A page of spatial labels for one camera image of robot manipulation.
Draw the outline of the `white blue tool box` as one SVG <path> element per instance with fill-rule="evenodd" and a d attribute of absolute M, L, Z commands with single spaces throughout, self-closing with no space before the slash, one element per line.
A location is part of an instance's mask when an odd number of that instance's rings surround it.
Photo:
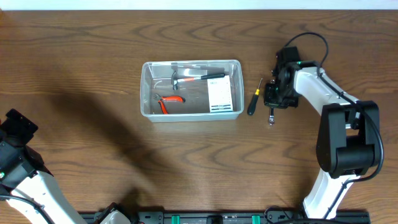
<path fill-rule="evenodd" d="M 233 111 L 231 83 L 228 75 L 208 80 L 208 99 L 211 113 Z"/>

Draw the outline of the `red handled pliers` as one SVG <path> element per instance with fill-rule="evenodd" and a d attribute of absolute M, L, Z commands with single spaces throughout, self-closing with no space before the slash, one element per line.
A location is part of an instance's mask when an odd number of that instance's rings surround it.
<path fill-rule="evenodd" d="M 156 93 L 153 96 L 153 99 L 155 99 L 158 102 L 163 114 L 168 114 L 165 103 L 168 103 L 168 102 L 185 103 L 185 98 L 183 98 L 181 96 L 162 96 L 162 95 L 159 95 Z"/>

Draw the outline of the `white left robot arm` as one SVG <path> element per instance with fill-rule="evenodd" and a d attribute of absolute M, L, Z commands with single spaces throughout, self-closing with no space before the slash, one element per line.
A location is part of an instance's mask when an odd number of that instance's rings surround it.
<path fill-rule="evenodd" d="M 15 109 L 1 123 L 1 200 L 31 223 L 85 223 L 42 156 L 27 145 L 38 126 Z"/>

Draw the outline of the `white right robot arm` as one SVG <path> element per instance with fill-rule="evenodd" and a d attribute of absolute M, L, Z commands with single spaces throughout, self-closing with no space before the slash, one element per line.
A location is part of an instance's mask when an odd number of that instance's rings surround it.
<path fill-rule="evenodd" d="M 347 94 L 318 62 L 301 60 L 296 47 L 282 47 L 276 59 L 264 104 L 272 110 L 296 108 L 304 97 L 320 115 L 315 148 L 320 171 L 302 207 L 308 219 L 331 220 L 349 188 L 382 165 L 379 108 Z"/>

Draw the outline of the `small hammer black handle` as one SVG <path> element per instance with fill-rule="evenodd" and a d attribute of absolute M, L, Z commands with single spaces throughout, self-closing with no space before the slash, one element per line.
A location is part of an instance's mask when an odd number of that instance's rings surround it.
<path fill-rule="evenodd" d="M 178 90 L 178 83 L 182 82 L 192 82 L 196 80 L 207 80 L 207 79 L 214 79 L 214 78 L 223 78 L 225 77 L 224 73 L 217 73 L 217 74 L 209 74 L 209 75 L 202 75 L 199 77 L 188 77 L 188 78 L 178 78 L 177 72 L 174 71 L 171 77 L 171 84 L 173 90 Z"/>

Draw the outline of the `clear plastic container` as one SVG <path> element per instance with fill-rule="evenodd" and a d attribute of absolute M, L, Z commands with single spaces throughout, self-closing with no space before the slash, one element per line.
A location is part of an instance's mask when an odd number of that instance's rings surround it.
<path fill-rule="evenodd" d="M 233 111 L 211 113 L 208 99 L 208 80 L 178 83 L 173 90 L 171 77 L 199 77 L 224 73 L 229 76 Z M 181 96 L 185 103 L 165 103 L 168 114 L 163 114 L 155 94 Z M 244 83 L 241 64 L 238 60 L 198 60 L 146 62 L 141 74 L 141 114 L 154 122 L 217 121 L 236 119 L 244 111 Z"/>

